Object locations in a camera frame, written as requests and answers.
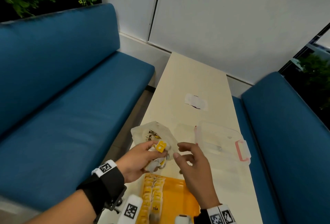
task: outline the plastic bag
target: plastic bag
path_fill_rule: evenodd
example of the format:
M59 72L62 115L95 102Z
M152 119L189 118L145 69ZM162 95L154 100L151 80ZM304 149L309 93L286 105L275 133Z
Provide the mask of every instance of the plastic bag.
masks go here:
M166 141L171 146L167 150L167 154L169 155L167 160L173 159L173 154L179 151L177 146L178 141L172 135L170 129L159 122L153 121L132 128L131 134L135 145L146 141Z

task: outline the blue bench backrest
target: blue bench backrest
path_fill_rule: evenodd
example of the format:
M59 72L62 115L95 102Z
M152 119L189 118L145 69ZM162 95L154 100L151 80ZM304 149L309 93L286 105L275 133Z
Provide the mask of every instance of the blue bench backrest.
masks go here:
M111 4L0 25L0 135L117 49Z
M329 130L278 72L242 100L286 221L329 223Z

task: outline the tabletop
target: tabletop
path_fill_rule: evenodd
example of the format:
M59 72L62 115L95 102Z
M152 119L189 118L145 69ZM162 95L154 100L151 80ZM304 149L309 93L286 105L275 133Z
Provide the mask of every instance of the tabletop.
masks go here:
M185 104L186 94L206 100L207 110ZM240 132L227 76L224 72L173 52L144 115L141 125L157 121L167 126L178 142L194 142L194 127L208 121ZM168 161L162 176L183 179L174 160ZM262 223L248 166L232 171L212 171L219 201L227 204L237 223ZM124 198L138 195L142 178L127 184ZM116 223L119 215L103 211L99 224Z

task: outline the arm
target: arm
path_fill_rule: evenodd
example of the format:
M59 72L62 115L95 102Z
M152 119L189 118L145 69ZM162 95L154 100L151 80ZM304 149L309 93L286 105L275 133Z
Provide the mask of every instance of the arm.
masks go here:
M140 178L145 173L144 167L151 160L167 155L167 152L148 151L153 144L157 144L157 141L136 145L116 162L117 168L123 176L122 187L124 183ZM97 214L101 213L103 209L106 194L104 185L97 180L89 188L77 190L64 201L26 224L92 224Z
M174 153L173 157L176 164L181 169L180 173L184 176L187 188L201 207L201 213L199 216L194 217L194 223L211 224L211 219L213 222L216 221L215 223L223 223L217 222L217 218L222 218L226 221L234 221L228 207L219 202L213 185L210 164L199 146L192 143L178 143L178 146L181 152L191 152L191 154L186 155Z

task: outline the blue upholstery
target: blue upholstery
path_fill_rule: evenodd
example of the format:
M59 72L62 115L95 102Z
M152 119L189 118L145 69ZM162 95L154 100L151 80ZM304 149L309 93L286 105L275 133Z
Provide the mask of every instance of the blue upholstery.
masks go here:
M248 116L242 105L241 99L233 97L237 120L240 125L241 134L246 140L251 153L250 172L253 180L255 194L257 195L261 218L264 224L280 224L281 213L274 193L269 184L269 178L264 170L263 160L256 144Z
M328 223L329 130L277 72L242 100L287 223Z
M117 49L111 4L0 25L0 135Z
M0 195L46 210L109 150L155 68L116 52L0 142Z

